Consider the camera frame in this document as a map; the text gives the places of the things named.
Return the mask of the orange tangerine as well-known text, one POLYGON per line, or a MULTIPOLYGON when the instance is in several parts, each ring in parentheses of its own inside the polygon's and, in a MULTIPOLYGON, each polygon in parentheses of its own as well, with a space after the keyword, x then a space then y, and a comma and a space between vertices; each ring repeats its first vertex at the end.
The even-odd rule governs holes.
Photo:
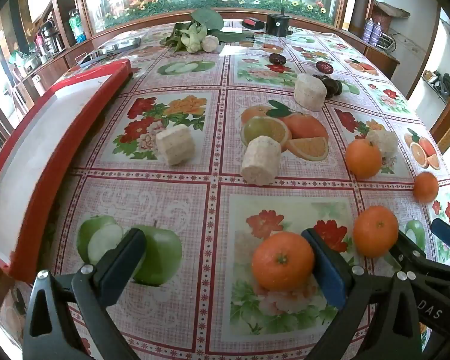
POLYGON ((254 251, 251 268, 255 281, 273 292, 295 291, 311 276, 315 254, 301 235, 277 233, 254 251))
POLYGON ((353 241, 358 253, 367 258, 379 258, 397 242, 399 222, 385 206, 371 206, 354 222, 353 241))
POLYGON ((414 181, 413 195, 420 203, 430 203, 437 197, 439 182, 431 172, 422 172, 414 181))
POLYGON ((355 139, 345 150, 345 164, 357 179, 369 179, 380 171, 382 154, 369 140, 355 139))

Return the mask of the beige banana chunk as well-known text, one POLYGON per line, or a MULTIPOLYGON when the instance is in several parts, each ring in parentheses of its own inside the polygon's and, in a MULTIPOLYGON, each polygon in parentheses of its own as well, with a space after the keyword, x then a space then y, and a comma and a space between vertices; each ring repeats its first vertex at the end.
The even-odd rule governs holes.
POLYGON ((196 145, 190 129, 175 125, 156 135, 159 154, 170 166, 185 162, 195 155, 196 145))
POLYGON ((294 100, 309 111, 320 111, 326 99, 327 89, 323 82, 311 75, 297 75, 294 87, 294 100))
POLYGON ((278 175, 281 145, 269 136, 249 142, 241 164, 241 176, 247 184, 269 185, 278 175))
POLYGON ((366 139, 380 150, 383 158, 391 158, 397 152, 398 138, 394 133, 386 130, 371 130, 366 135, 366 139))

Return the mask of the dark red date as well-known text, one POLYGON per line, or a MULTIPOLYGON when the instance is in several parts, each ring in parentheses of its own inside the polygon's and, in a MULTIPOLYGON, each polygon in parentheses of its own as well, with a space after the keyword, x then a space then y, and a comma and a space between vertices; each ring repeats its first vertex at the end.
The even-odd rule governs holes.
POLYGON ((316 67, 316 69, 317 69, 319 72, 321 72, 321 73, 323 73, 323 74, 329 75, 329 74, 332 74, 332 73, 334 72, 333 66, 332 66, 330 63, 327 63, 327 62, 325 62, 325 61, 318 61, 318 62, 315 64, 315 67, 316 67))
POLYGON ((269 55, 269 61, 272 64, 285 65, 287 63, 286 57, 281 54, 272 53, 269 55))

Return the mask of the red rimmed white tray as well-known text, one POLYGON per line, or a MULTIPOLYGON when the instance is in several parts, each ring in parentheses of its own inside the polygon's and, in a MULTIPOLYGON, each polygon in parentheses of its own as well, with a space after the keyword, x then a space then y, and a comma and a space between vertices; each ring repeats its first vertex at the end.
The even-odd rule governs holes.
POLYGON ((127 59, 52 85, 0 150, 0 269, 34 281, 61 181, 97 117, 132 75, 127 59))

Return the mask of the floral plastic tablecloth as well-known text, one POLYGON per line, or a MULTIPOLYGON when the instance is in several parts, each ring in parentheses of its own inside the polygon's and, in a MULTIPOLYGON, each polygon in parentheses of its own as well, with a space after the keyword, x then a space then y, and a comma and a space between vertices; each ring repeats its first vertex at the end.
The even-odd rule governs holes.
POLYGON ((290 292, 256 284, 253 252, 277 233, 314 228, 349 264, 392 275, 393 258, 364 258, 352 238, 359 213, 382 205, 429 258, 450 265, 450 248, 430 231, 436 218, 450 224, 449 172, 428 128, 376 63, 336 35, 309 30, 195 55, 161 46, 171 31, 136 31, 141 46, 126 54, 133 78, 74 159, 45 233, 45 264, 56 274, 81 266, 77 238, 88 224, 153 225, 178 236, 161 283, 129 284, 109 311, 141 359, 305 357, 336 309, 314 281, 290 292), (287 63, 270 63, 272 53, 287 63), (318 61, 334 72, 319 72, 318 61), (301 73, 339 80, 342 93, 309 111, 293 96, 301 73), (181 124, 195 155, 170 166, 156 135, 181 124), (359 180, 345 150, 371 130, 394 133, 398 149, 359 180), (258 136, 281 145, 278 175, 263 186, 241 176, 258 136), (431 203, 413 195, 422 172, 439 182, 431 203))

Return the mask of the purple spray can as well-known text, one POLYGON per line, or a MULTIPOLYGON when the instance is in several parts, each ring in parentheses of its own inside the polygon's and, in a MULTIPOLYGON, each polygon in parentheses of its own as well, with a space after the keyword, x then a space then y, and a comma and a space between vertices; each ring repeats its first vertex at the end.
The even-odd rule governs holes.
POLYGON ((368 43, 371 46, 375 47, 377 45, 377 43, 379 42, 379 39, 380 39, 381 35, 382 35, 381 23, 380 22, 374 22, 368 43))
POLYGON ((374 27, 374 22, 373 22, 372 18, 368 18, 367 20, 365 20, 364 27, 363 27, 363 35, 362 35, 362 40, 365 43, 370 42, 373 27, 374 27))

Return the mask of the black cylindrical grinder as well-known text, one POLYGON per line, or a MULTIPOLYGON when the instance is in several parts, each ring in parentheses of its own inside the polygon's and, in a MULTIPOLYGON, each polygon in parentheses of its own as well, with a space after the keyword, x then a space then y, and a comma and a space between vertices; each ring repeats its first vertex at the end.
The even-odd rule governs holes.
POLYGON ((269 13, 266 17, 266 34, 276 37, 286 37, 289 33, 291 17, 286 15, 284 7, 280 13, 269 13))

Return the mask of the black smartphone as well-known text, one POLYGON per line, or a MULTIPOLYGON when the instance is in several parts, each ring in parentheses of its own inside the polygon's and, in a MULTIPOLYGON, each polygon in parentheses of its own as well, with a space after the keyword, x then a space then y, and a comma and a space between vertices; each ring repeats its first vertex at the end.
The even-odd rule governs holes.
POLYGON ((98 63, 105 59, 119 55, 122 52, 133 50, 138 48, 141 44, 141 38, 123 38, 118 40, 110 40, 105 42, 98 49, 94 49, 92 52, 86 54, 77 60, 77 65, 80 68, 85 68, 90 66, 92 63, 98 63))

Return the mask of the red black small box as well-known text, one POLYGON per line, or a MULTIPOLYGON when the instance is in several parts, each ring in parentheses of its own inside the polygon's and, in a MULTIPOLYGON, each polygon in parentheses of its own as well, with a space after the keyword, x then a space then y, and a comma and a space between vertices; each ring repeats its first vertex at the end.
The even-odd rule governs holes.
POLYGON ((242 20, 242 26, 247 29, 257 31, 265 29, 266 24, 262 20, 253 17, 246 17, 242 20))

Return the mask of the green plastic bottle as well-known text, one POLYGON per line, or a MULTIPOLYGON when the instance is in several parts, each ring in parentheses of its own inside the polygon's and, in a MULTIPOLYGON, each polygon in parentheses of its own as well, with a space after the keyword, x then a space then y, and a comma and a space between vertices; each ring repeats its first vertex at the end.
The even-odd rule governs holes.
POLYGON ((78 9, 72 9, 68 12, 69 19, 68 23, 73 32, 76 43, 82 43, 87 38, 85 35, 85 31, 82 25, 81 16, 78 12, 78 9))

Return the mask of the green bok choy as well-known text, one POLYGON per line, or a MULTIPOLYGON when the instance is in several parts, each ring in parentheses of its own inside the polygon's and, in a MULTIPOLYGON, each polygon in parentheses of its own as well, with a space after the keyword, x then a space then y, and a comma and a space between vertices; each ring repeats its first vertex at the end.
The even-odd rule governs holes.
POLYGON ((191 13, 191 21, 176 23, 169 36, 161 39, 162 47, 174 52, 187 51, 195 54, 201 51, 215 52, 221 44, 252 39, 251 31, 242 33, 224 32, 223 17, 215 10, 199 8, 191 13))

